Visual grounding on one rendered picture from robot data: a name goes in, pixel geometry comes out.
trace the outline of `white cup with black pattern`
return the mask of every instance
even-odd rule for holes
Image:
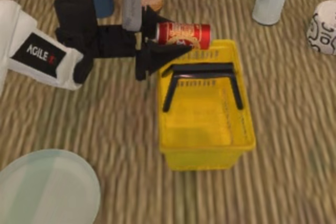
[[[309,45],[326,55],[336,55],[336,0],[320,3],[307,31]]]

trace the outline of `white plate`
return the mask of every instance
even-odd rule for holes
[[[99,205],[95,172],[72,152],[36,151],[0,172],[0,224],[92,224]]]

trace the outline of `round white plate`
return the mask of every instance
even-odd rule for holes
[[[1,224],[93,224],[99,205],[97,176],[75,153],[36,151],[0,172]]]

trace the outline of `yellow bin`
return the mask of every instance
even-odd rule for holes
[[[172,170],[228,169],[256,140],[236,45],[214,40],[159,71],[160,150]]]

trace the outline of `black label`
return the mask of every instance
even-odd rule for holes
[[[12,59],[56,78],[56,69],[65,54],[66,52],[32,33]]]

